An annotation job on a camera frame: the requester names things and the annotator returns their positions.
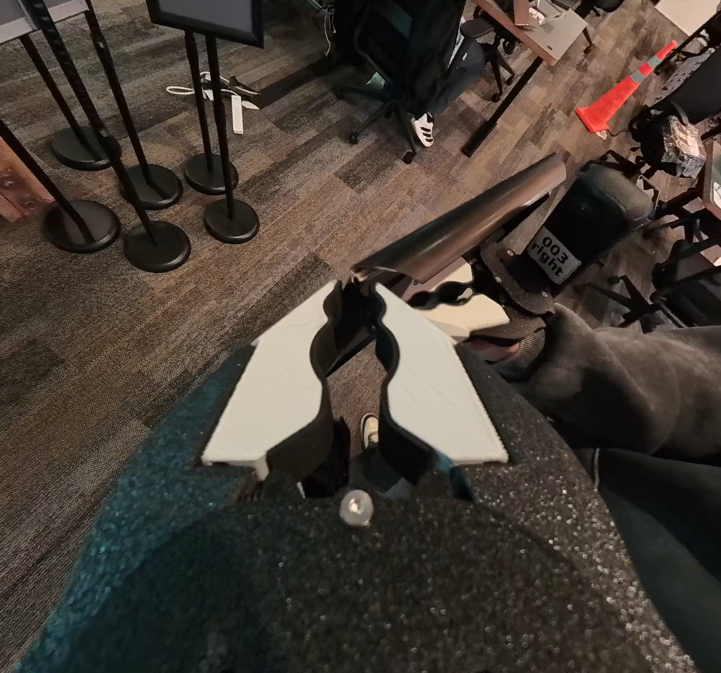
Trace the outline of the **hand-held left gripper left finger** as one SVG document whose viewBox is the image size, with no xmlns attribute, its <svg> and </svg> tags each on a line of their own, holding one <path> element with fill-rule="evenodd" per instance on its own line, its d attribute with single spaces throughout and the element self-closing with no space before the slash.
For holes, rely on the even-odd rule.
<svg viewBox="0 0 721 673">
<path fill-rule="evenodd" d="M 326 461 L 334 439 L 327 374 L 338 356 L 341 291 L 340 281 L 328 282 L 251 343 L 202 452 L 204 466 L 303 480 Z"/>
</svg>

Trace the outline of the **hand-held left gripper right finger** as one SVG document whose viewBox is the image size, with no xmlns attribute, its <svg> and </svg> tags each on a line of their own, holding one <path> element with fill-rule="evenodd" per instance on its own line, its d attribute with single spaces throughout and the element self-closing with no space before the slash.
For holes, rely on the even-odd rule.
<svg viewBox="0 0 721 673">
<path fill-rule="evenodd" d="M 379 449 L 395 473 L 416 486 L 430 472 L 511 461 L 450 336 L 380 283 L 375 329 Z"/>
</svg>

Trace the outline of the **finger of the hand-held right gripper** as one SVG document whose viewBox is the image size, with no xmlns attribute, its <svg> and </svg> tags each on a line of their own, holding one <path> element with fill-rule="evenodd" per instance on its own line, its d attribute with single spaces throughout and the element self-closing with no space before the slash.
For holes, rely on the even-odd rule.
<svg viewBox="0 0 721 673">
<path fill-rule="evenodd" d="M 454 262 L 425 283 L 413 281 L 405 292 L 409 305 L 464 305 L 478 294 L 469 262 Z"/>
<path fill-rule="evenodd" d="M 477 333 L 510 323 L 504 308 L 482 294 L 459 304 L 441 302 L 432 308 L 422 309 L 421 315 L 456 342 L 466 341 Z"/>
</svg>

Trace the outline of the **black snap frame sign stand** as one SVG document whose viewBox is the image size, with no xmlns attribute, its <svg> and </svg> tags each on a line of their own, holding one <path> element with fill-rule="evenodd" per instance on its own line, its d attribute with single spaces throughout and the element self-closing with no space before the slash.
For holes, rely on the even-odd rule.
<svg viewBox="0 0 721 673">
<path fill-rule="evenodd" d="M 562 157 L 547 155 L 355 263 L 350 278 L 359 286 L 383 274 L 425 283 L 519 215 L 537 209 L 565 180 Z"/>
</svg>

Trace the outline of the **person's right forearm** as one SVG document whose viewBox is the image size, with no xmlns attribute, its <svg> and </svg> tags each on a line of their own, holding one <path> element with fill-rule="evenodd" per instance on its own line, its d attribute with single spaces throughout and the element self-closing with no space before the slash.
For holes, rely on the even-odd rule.
<svg viewBox="0 0 721 673">
<path fill-rule="evenodd" d="M 491 364 L 571 444 L 719 465 L 720 327 L 590 327 L 555 305 L 527 367 Z"/>
</svg>

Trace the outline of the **brown office desk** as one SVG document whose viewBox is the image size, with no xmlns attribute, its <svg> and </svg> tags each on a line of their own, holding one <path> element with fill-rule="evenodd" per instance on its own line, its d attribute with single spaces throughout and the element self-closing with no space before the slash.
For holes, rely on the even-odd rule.
<svg viewBox="0 0 721 673">
<path fill-rule="evenodd" d="M 522 73 L 509 71 L 507 83 L 495 93 L 495 110 L 462 147 L 462 154 L 471 157 L 495 130 L 504 113 L 515 102 L 542 65 L 556 65 L 573 43 L 586 32 L 586 22 L 573 11 L 555 8 L 551 0 L 538 0 L 539 10 L 545 19 L 542 24 L 518 26 L 512 12 L 506 12 L 495 0 L 469 0 L 493 31 L 492 47 L 500 55 L 499 62 L 507 62 L 501 53 L 505 44 L 512 48 L 525 48 L 531 61 Z"/>
</svg>

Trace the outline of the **person's right hand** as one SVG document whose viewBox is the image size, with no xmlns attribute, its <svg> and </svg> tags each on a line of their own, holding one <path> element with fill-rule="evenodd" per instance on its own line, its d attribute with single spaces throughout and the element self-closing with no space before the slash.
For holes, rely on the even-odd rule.
<svg viewBox="0 0 721 673">
<path fill-rule="evenodd" d="M 471 339 L 466 345 L 490 364 L 516 361 L 527 367 L 543 352 L 545 342 L 546 333 L 541 329 L 518 341 L 480 337 Z"/>
</svg>

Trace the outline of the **orange traffic cone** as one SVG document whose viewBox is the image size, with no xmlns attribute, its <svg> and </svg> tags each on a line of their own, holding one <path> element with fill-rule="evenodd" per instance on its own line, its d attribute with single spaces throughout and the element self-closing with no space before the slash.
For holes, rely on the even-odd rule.
<svg viewBox="0 0 721 673">
<path fill-rule="evenodd" d="M 607 132 L 609 130 L 608 123 L 611 118 L 676 47 L 676 41 L 672 41 L 607 93 L 602 95 L 599 100 L 590 106 L 576 108 L 575 114 L 586 129 L 592 134 Z"/>
</svg>

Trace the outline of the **crumpled plastic bag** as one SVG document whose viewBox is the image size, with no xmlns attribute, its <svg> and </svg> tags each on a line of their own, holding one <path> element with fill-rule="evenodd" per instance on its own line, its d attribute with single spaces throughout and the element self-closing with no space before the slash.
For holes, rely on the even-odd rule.
<svg viewBox="0 0 721 673">
<path fill-rule="evenodd" d="M 687 119 L 669 116 L 661 126 L 661 170 L 677 178 L 696 178 L 707 154 L 701 133 Z"/>
</svg>

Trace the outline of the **black office chair with jacket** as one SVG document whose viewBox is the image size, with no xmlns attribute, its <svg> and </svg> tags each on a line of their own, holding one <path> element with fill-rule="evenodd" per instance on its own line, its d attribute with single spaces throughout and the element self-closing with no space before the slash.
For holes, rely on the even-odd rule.
<svg viewBox="0 0 721 673">
<path fill-rule="evenodd" d="M 345 48 L 354 63 L 372 67 L 383 81 L 380 88 L 344 84 L 334 89 L 339 100 L 357 95 L 380 103 L 378 109 L 348 134 L 350 144 L 358 144 L 365 129 L 382 116 L 395 116 L 410 147 L 403 161 L 410 164 L 414 160 L 422 145 L 415 136 L 411 119 L 428 110 L 430 101 L 447 80 L 446 54 L 454 47 L 458 28 L 466 39 L 476 41 L 487 32 L 483 20 L 479 20 L 479 30 L 475 30 L 473 20 L 469 21 L 470 28 L 464 27 L 465 5 L 466 0 L 350 0 L 347 3 L 346 24 L 338 29 L 341 35 L 337 47 Z M 485 68 L 494 53 L 489 44 L 479 43 L 486 59 Z"/>
</svg>

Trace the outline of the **person's torso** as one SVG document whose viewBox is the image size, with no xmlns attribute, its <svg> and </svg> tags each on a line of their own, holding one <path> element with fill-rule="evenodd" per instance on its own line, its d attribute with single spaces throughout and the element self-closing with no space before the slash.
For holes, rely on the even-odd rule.
<svg viewBox="0 0 721 673">
<path fill-rule="evenodd" d="M 699 671 L 720 671 L 720 469 L 615 449 L 578 452 L 641 584 Z"/>
</svg>

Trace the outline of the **wooden pillar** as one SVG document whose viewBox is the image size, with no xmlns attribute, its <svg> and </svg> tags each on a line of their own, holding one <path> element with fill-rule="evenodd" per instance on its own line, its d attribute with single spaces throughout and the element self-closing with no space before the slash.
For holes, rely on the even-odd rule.
<svg viewBox="0 0 721 673">
<path fill-rule="evenodd" d="M 9 223 L 37 217 L 53 197 L 12 149 L 1 140 L 1 219 Z"/>
</svg>

